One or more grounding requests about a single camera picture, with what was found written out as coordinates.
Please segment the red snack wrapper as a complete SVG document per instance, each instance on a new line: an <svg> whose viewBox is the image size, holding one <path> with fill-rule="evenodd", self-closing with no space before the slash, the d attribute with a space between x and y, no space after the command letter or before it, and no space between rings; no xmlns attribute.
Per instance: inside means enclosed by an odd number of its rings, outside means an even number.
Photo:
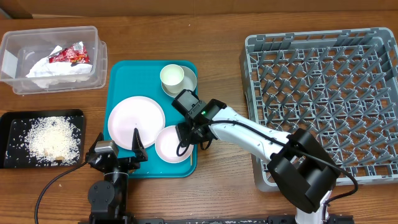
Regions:
<svg viewBox="0 0 398 224"><path fill-rule="evenodd" d="M50 63L70 62L72 64L89 63L90 58L83 42L77 42L48 56Z"/></svg>

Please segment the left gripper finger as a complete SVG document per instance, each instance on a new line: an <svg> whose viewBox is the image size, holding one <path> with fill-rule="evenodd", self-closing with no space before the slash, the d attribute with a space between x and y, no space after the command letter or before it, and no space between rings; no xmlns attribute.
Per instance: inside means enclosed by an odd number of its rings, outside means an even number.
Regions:
<svg viewBox="0 0 398 224"><path fill-rule="evenodd" d="M135 153L134 157L137 162L148 161L148 155L147 155L146 149L141 141L139 130L137 128L135 128L133 131L131 147L132 147L132 151Z"/></svg>
<svg viewBox="0 0 398 224"><path fill-rule="evenodd" d="M96 140L94 141L94 143L91 145L88 153L94 153L95 151L95 146L99 141L102 141L104 139L103 133L99 133L99 135L97 136Z"/></svg>

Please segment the white napkin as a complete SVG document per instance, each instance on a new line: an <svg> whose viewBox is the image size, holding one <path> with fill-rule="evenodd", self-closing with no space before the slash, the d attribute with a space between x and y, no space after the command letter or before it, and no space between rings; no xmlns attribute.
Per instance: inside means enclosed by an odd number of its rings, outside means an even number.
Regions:
<svg viewBox="0 0 398 224"><path fill-rule="evenodd" d="M72 65L71 62L49 62L49 55L40 59L26 75L27 78L50 77L50 79L33 80L40 88L49 88L50 85L56 85L66 82L84 82L89 76L77 77L76 75L90 73L91 64L78 63Z"/></svg>

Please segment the rice food scraps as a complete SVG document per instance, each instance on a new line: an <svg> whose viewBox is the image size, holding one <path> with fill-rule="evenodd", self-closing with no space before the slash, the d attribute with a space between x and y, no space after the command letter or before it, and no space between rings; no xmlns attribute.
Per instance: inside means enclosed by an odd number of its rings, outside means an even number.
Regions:
<svg viewBox="0 0 398 224"><path fill-rule="evenodd" d="M14 119L4 166L72 166L80 159L82 116Z"/></svg>

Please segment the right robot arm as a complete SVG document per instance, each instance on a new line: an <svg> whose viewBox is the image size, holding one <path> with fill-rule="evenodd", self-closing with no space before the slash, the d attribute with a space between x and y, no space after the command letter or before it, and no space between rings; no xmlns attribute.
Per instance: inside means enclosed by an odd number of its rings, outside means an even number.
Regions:
<svg viewBox="0 0 398 224"><path fill-rule="evenodd" d="M267 128L219 100L205 103L191 90L182 90L172 106L185 118L176 127L179 157L189 145L214 140L235 144L266 164L282 195L297 208L297 223L328 221L326 201L341 172L310 132Z"/></svg>

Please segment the large white plate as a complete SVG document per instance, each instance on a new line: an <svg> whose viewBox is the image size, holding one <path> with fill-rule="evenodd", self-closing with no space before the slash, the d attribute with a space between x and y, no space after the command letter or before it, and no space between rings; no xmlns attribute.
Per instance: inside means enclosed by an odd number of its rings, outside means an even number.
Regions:
<svg viewBox="0 0 398 224"><path fill-rule="evenodd" d="M133 132L138 129L145 148L155 143L165 128L165 114L160 105L145 96L132 96L118 103L108 118L110 138L121 148L131 150Z"/></svg>

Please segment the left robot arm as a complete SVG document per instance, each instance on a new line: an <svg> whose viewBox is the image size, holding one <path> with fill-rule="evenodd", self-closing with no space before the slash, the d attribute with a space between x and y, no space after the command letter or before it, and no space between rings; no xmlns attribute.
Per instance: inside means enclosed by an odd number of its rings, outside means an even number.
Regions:
<svg viewBox="0 0 398 224"><path fill-rule="evenodd" d="M138 129L132 134L131 157L119 158L119 149L113 140L105 141L99 133L95 143L86 153L85 162L103 173L103 180L95 182L88 191L91 205L89 223L137 223L134 215L126 211L130 171L148 161L146 149Z"/></svg>

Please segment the small white plate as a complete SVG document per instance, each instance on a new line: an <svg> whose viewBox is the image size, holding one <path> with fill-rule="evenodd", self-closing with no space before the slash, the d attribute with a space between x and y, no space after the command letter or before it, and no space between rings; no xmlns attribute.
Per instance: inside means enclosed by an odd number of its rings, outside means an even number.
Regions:
<svg viewBox="0 0 398 224"><path fill-rule="evenodd" d="M182 156L177 155L177 146L180 143L176 125L168 126L161 130L158 134L157 139L155 141L155 151L157 155L165 162L168 163L179 163L186 160L193 152L194 146L189 145L188 148L180 147L180 152L183 152L185 149L186 153Z"/></svg>

